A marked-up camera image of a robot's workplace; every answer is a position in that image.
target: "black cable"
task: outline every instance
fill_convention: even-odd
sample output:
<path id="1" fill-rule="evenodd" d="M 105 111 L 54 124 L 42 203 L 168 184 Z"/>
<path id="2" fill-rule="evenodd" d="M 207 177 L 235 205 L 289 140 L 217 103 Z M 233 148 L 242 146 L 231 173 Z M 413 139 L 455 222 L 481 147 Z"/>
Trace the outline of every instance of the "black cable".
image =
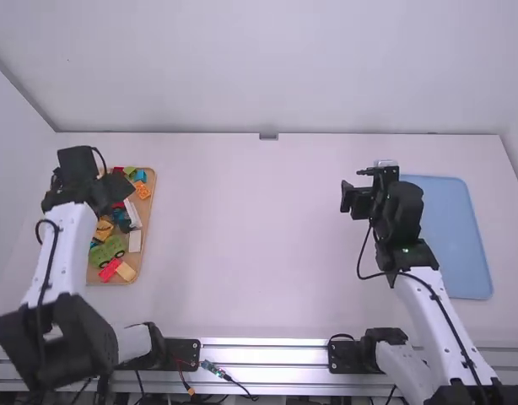
<path id="1" fill-rule="evenodd" d="M 233 380 L 232 382 L 234 384 L 236 384 L 237 386 L 239 386 L 240 388 L 242 388 L 246 392 L 246 395 L 242 396 L 243 398 L 249 399 L 252 402 L 259 401 L 259 397 L 257 395 L 251 395 L 250 392 L 248 391 L 248 389 L 245 386 L 243 386 L 242 384 L 240 384 L 239 382 L 237 382 L 235 380 Z"/>
<path id="2" fill-rule="evenodd" d="M 77 391 L 77 394 L 75 394 L 75 397 L 73 397 L 73 400 L 70 402 L 70 405 L 73 405 L 77 402 L 83 391 L 86 389 L 87 386 L 89 386 L 90 382 L 92 381 L 92 378 L 89 378 L 87 381 L 84 382 L 83 386 L 79 391 Z"/>
<path id="3" fill-rule="evenodd" d="M 386 399 L 385 405 L 388 405 L 391 402 L 392 396 L 394 395 L 394 391 L 396 390 L 396 386 L 392 387 L 391 393 L 388 394 L 388 398 Z"/>
<path id="4" fill-rule="evenodd" d="M 198 405 L 198 404 L 201 404 L 201 405 L 221 405 L 228 398 L 228 396 L 229 396 L 229 394 L 223 396 L 222 399 L 220 399 L 217 402 L 204 402 L 204 400 L 202 400 L 200 402 L 191 402 L 191 401 L 176 402 L 176 401 L 171 401 L 171 403 L 174 404 L 174 405 Z"/>
<path id="5" fill-rule="evenodd" d="M 138 405 L 144 399 L 144 387 L 143 387 L 143 381 L 141 380 L 141 376 L 139 375 L 139 371 L 138 370 L 134 370 L 134 371 L 135 371 L 135 376 L 138 378 L 139 389 L 141 390 L 141 397 L 133 405 Z"/>
<path id="6" fill-rule="evenodd" d="M 368 242 L 368 237 L 370 236 L 370 231 L 371 231 L 371 223 L 370 223 L 370 227 L 368 228 L 368 231 L 366 232 L 366 236 L 364 238 L 364 243 L 362 244 L 362 248 L 360 249 L 359 259 L 357 261 L 357 277 L 360 280 L 370 280 L 372 278 L 388 275 L 388 273 L 375 273 L 375 274 L 371 274 L 369 276 L 362 276 L 360 274 L 360 261 L 362 260 L 362 256 L 364 254 L 364 248 L 366 247 L 366 244 Z M 472 377 L 474 378 L 475 382 L 477 383 L 478 390 L 480 391 L 484 404 L 487 405 L 488 397 L 486 396 L 482 382 L 480 381 L 480 378 L 478 378 L 477 371 L 475 370 L 475 366 L 474 366 L 471 358 L 469 357 L 469 353 L 465 349 L 465 345 L 463 344 L 463 341 L 461 340 L 460 335 L 458 334 L 456 327 L 454 326 L 454 323 L 452 322 L 450 316 L 448 315 L 448 312 L 446 311 L 445 307 L 443 306 L 443 303 L 441 302 L 440 297 L 435 293 L 434 289 L 428 283 L 423 281 L 421 278 L 418 278 L 417 276 L 414 276 L 410 273 L 404 273 L 404 272 L 397 273 L 397 276 L 403 276 L 403 277 L 408 277 L 410 279 L 413 279 L 413 280 L 417 281 L 418 283 L 422 284 L 429 291 L 429 293 L 431 294 L 431 299 L 437 303 L 437 305 L 440 308 L 440 311 L 443 313 L 443 317 L 445 318 L 446 323 L 448 324 L 450 330 L 452 331 L 452 335 L 454 336 L 454 339 L 456 340 L 456 342 L 458 343 L 458 346 L 460 347 L 461 355 L 463 356 L 464 360 L 466 361 L 467 367 L 471 371 Z"/>
<path id="7" fill-rule="evenodd" d="M 101 154 L 101 152 L 98 150 L 98 148 L 95 148 L 94 146 L 91 146 L 90 148 L 91 148 L 92 150 L 94 150 L 94 151 L 98 154 L 98 156 L 100 157 L 100 159 L 101 159 L 101 163 L 102 163 L 102 164 L 103 164 L 103 166 L 104 166 L 104 175 L 106 175 L 106 174 L 107 174 L 107 165 L 105 164 L 105 159 L 104 159 L 103 155 L 102 155 L 102 154 Z"/>
<path id="8" fill-rule="evenodd" d="M 41 244 L 41 238 L 40 238 L 40 225 L 41 224 L 49 224 L 53 227 L 53 243 L 51 246 L 51 253 L 49 253 L 49 260 L 47 261 L 47 269 L 46 269 L 46 276 L 43 279 L 43 283 L 41 284 L 40 289 L 40 296 L 38 297 L 38 304 L 36 306 L 36 329 L 37 329 L 37 337 L 38 337 L 38 349 L 40 351 L 40 362 L 41 367 L 43 368 L 46 365 L 46 348 L 44 347 L 44 341 L 43 341 L 43 331 L 41 329 L 41 305 L 43 304 L 43 298 L 46 295 L 47 287 L 49 286 L 49 277 L 51 276 L 51 266 L 53 264 L 53 258 L 55 257 L 55 250 L 57 249 L 57 242 L 58 242 L 58 233 L 60 232 L 60 229 L 58 228 L 58 225 L 55 224 L 50 219 L 40 219 L 36 223 L 35 227 L 35 234 L 36 239 Z"/>
<path id="9" fill-rule="evenodd" d="M 216 405 L 220 405 L 223 401 L 225 401 L 227 398 L 228 398 L 229 394 L 227 394 L 225 397 L 223 397 L 222 399 L 220 399 L 219 401 L 217 402 L 212 402 L 212 403 L 215 403 Z"/>

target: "yellow lego brick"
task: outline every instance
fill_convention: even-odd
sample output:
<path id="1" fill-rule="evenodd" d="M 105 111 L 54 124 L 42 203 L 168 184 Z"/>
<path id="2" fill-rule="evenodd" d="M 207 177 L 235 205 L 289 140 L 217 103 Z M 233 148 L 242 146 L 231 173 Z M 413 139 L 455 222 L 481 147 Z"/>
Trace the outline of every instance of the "yellow lego brick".
<path id="1" fill-rule="evenodd" d="M 94 238 L 103 242 L 109 236 L 111 236 L 114 228 L 115 226 L 111 222 L 105 219 L 100 219 L 96 225 L 96 233 L 94 234 Z"/>
<path id="2" fill-rule="evenodd" d="M 121 265 L 116 268 L 116 272 L 126 281 L 132 281 L 137 274 L 137 272 L 133 270 L 126 262 L 122 262 Z"/>

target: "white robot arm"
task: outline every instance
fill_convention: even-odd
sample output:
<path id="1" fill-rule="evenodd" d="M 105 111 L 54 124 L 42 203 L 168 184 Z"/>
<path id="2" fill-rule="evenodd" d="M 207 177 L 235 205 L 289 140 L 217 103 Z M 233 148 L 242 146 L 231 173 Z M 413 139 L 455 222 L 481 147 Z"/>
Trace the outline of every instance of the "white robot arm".
<path id="1" fill-rule="evenodd" d="M 153 323 L 115 330 L 84 299 L 98 217 L 134 191 L 123 176 L 106 169 L 98 176 L 93 150 L 58 151 L 60 167 L 41 204 L 46 216 L 36 225 L 42 246 L 32 284 L 20 307 L 0 316 L 0 344 L 31 391 L 108 375 L 123 363 L 148 368 L 165 357 Z M 54 326 L 62 335 L 49 339 Z"/>
<path id="2" fill-rule="evenodd" d="M 478 352 L 445 292 L 439 263 L 419 239 L 423 191 L 399 181 L 399 167 L 391 160 L 377 161 L 357 174 L 373 176 L 373 185 L 355 188 L 343 181 L 341 211 L 369 220 L 362 251 L 373 230 L 381 270 L 363 277 L 358 264 L 357 275 L 387 279 L 413 319 L 426 362 L 401 330 L 378 328 L 351 343 L 361 355 L 349 363 L 386 373 L 411 405 L 518 403 L 518 386 L 503 386 Z M 330 347 L 329 354 L 338 356 Z"/>

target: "red lego brick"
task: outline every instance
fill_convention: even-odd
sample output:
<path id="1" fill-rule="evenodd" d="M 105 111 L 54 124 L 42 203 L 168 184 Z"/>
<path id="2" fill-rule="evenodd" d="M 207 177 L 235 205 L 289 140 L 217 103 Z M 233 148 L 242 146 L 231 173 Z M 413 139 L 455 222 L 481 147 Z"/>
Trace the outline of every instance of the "red lego brick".
<path id="1" fill-rule="evenodd" d="M 100 278 L 104 283 L 107 283 L 113 274 L 116 273 L 117 268 L 121 265 L 122 261 L 117 259 L 116 257 L 109 262 L 107 266 L 101 269 L 101 272 L 98 273 Z"/>

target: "blue tray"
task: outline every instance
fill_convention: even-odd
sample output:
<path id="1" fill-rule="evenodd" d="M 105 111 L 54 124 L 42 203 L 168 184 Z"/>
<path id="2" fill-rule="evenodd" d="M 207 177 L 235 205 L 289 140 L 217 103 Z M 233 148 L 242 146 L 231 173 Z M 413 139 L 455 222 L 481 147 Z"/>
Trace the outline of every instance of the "blue tray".
<path id="1" fill-rule="evenodd" d="M 467 185 L 455 177 L 400 175 L 424 190 L 421 236 L 439 262 L 451 298 L 487 300 L 494 293 Z"/>

